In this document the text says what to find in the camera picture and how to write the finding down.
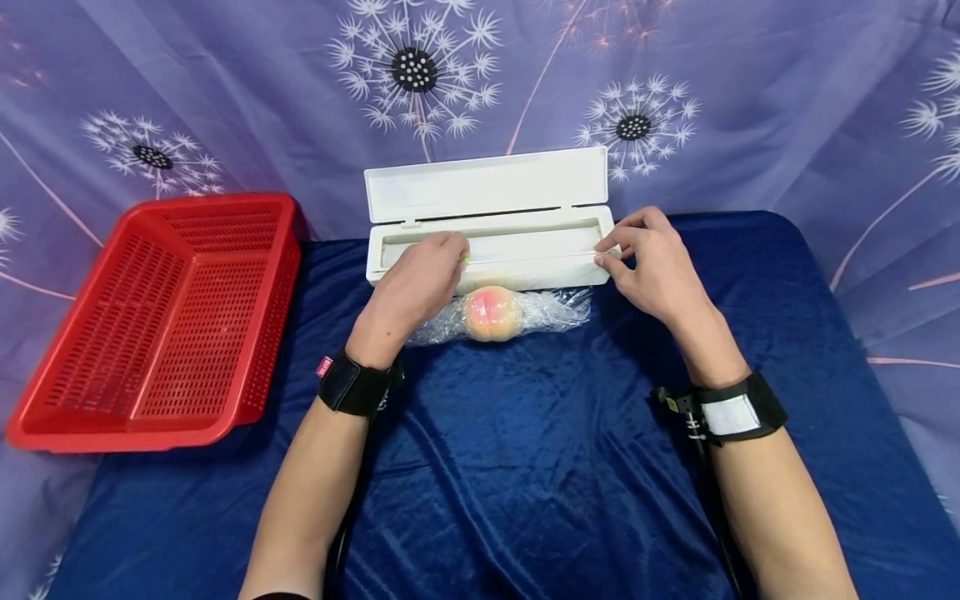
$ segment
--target purple fabric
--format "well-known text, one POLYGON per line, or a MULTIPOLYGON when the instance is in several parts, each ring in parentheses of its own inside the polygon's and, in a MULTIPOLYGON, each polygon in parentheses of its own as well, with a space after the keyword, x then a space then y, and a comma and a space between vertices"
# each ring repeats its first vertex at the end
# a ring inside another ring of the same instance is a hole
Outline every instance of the purple fabric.
MULTIPOLYGON (((958 25, 934 0, 8 0, 0 415, 138 201, 287 190, 319 237, 363 237, 364 168, 608 143, 617 214, 767 208, 801 227, 955 513, 958 25), (433 60, 428 93, 382 66, 401 45, 433 60), (618 136, 640 116, 646 137, 618 136)), ((0 452, 15 598, 93 459, 0 452)))

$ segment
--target wrapped peach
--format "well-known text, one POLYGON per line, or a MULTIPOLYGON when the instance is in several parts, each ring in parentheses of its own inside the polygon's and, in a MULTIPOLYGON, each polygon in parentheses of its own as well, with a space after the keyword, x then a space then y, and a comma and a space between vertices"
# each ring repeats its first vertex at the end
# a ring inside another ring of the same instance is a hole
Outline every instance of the wrapped peach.
POLYGON ((467 335, 478 342, 506 342, 520 332, 523 307, 506 288, 492 285, 470 292, 462 310, 467 335))

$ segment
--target wristband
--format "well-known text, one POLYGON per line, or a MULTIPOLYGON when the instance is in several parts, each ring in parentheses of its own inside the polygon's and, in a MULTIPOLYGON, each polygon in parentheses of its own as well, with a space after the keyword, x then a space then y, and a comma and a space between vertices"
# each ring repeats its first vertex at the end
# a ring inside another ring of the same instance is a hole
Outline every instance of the wristband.
POLYGON ((686 416, 689 437, 717 445, 763 438, 787 422, 786 411, 759 372, 721 390, 694 388, 678 395, 657 388, 652 396, 686 416))
POLYGON ((320 376, 320 400, 330 410, 373 419, 387 405, 387 396, 403 379, 403 367, 397 359, 386 371, 357 364, 340 350, 324 358, 317 368, 320 376))

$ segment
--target white velcro patch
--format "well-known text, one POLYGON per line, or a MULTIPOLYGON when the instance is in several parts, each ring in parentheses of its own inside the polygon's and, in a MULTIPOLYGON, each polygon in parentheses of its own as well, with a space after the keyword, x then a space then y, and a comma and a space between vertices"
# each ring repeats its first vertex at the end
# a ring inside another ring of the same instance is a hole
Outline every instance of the white velcro patch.
POLYGON ((703 406, 707 427, 715 436, 729 436, 753 431, 760 427, 760 419, 756 417, 754 405, 745 394, 703 406))

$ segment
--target forearm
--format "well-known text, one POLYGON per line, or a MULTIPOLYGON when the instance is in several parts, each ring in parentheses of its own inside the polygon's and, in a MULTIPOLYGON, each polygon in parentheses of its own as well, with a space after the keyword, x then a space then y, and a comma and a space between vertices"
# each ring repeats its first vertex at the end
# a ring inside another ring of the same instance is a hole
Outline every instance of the forearm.
MULTIPOLYGON (((347 344, 356 362, 387 369, 396 342, 357 322, 347 344)), ((315 400, 300 423, 267 496, 240 600, 286 591, 319 598, 330 544, 347 512, 369 420, 315 400)))
MULTIPOLYGON (((715 308, 671 330, 695 384, 719 389, 750 374, 715 308)), ((785 429, 712 455, 733 533, 763 597, 856 597, 827 509, 785 429)))

